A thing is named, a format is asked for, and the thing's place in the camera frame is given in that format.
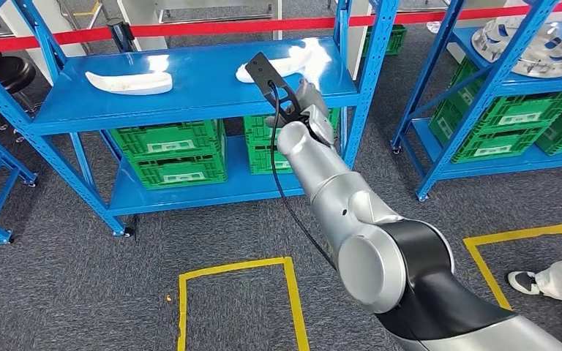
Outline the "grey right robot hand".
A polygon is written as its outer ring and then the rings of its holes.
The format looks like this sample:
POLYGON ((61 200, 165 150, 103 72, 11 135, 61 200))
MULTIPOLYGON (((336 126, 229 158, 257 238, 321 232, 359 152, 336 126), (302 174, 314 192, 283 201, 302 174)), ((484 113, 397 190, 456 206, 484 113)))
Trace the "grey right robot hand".
MULTIPOLYGON (((324 116, 327 116, 329 109, 323 99, 321 92, 316 88, 315 84, 309 82, 306 78, 301 78, 299 81, 299 88, 296 92, 298 107, 290 106, 286 113, 301 113, 305 108, 314 105, 324 116)), ((266 125, 268 127, 283 127, 287 123, 297 121, 298 117, 284 117, 280 113, 275 113, 275 116, 266 117, 266 125)))

